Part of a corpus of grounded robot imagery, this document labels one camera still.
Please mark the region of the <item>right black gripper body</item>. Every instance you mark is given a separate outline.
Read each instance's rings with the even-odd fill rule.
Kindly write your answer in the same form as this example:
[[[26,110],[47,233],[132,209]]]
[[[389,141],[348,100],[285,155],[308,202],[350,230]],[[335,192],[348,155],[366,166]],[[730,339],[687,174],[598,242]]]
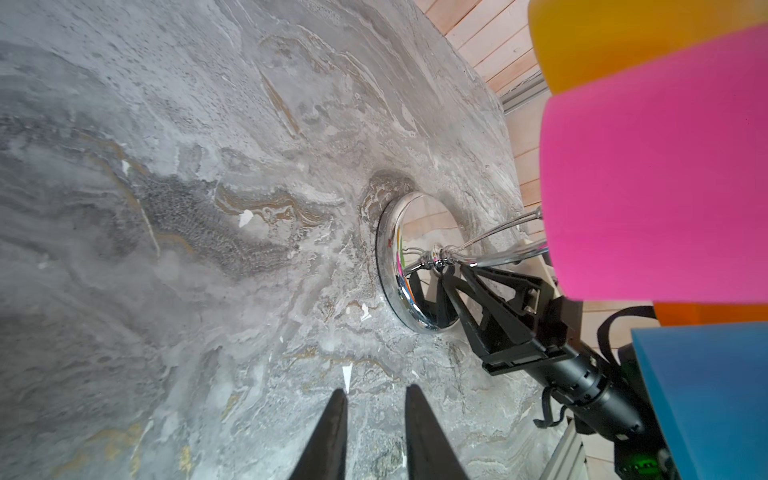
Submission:
[[[473,353],[490,375],[541,369],[585,352],[582,304],[540,277],[498,268],[448,268],[440,279]]]

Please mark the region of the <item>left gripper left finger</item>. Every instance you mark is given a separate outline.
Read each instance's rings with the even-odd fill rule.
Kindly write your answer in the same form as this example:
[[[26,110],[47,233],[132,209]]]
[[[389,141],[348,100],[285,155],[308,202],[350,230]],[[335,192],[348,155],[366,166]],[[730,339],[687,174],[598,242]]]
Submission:
[[[344,480],[348,438],[348,400],[333,391],[290,480]]]

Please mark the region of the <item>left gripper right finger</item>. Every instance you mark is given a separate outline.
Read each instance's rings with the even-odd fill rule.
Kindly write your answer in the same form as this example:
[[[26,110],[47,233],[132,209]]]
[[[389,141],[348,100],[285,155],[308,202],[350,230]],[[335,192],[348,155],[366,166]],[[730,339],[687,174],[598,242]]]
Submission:
[[[406,389],[405,437],[409,479],[468,479],[422,389],[416,384]]]

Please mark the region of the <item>orange wine glass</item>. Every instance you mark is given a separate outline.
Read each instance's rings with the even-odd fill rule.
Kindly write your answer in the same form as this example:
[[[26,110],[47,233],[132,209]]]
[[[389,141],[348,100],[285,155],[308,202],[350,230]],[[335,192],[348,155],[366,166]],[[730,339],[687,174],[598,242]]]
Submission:
[[[766,304],[695,304],[655,302],[663,327],[758,322],[767,320]]]

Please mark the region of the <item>blue wine glass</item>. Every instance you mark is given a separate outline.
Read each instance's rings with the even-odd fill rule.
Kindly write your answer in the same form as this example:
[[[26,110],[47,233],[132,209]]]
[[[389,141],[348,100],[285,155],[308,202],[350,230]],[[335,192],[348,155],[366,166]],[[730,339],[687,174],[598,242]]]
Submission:
[[[632,340],[681,477],[766,478],[766,323],[637,329]]]

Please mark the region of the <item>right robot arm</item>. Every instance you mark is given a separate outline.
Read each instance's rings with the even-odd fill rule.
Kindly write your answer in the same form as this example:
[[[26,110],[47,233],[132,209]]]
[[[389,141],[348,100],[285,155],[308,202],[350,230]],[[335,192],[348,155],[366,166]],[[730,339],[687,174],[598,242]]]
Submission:
[[[445,266],[438,288],[438,318],[456,317],[487,374],[523,371],[542,385],[537,428],[571,414],[578,432],[612,443],[620,478],[679,478],[638,368],[581,340],[581,303],[540,277],[497,268]]]

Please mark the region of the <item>chrome wine glass rack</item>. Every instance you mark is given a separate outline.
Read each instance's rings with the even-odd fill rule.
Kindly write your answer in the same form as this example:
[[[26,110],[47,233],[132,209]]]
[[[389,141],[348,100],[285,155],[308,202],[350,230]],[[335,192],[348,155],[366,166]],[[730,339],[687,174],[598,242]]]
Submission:
[[[380,283],[390,307],[409,329],[437,333],[458,322],[447,311],[441,281],[459,278],[461,265],[488,268],[518,264],[548,251],[547,242],[520,241],[492,254],[472,255],[481,241],[543,218],[536,208],[466,241],[459,223],[440,200],[422,192],[407,193],[387,204],[376,233],[375,257]]]

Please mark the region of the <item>pink wine glass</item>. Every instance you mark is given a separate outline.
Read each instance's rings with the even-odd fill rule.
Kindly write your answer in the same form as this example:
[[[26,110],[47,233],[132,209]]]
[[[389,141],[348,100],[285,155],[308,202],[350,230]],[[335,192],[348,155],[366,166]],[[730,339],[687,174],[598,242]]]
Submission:
[[[767,28],[551,97],[543,220],[580,300],[767,299]]]

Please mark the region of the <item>yellow wine glass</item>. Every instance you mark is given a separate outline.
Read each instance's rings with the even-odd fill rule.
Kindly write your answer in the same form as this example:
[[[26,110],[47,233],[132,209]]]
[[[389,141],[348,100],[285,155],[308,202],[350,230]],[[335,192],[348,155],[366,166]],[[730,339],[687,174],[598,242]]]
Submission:
[[[756,1],[532,1],[533,50],[552,94],[767,22]]]

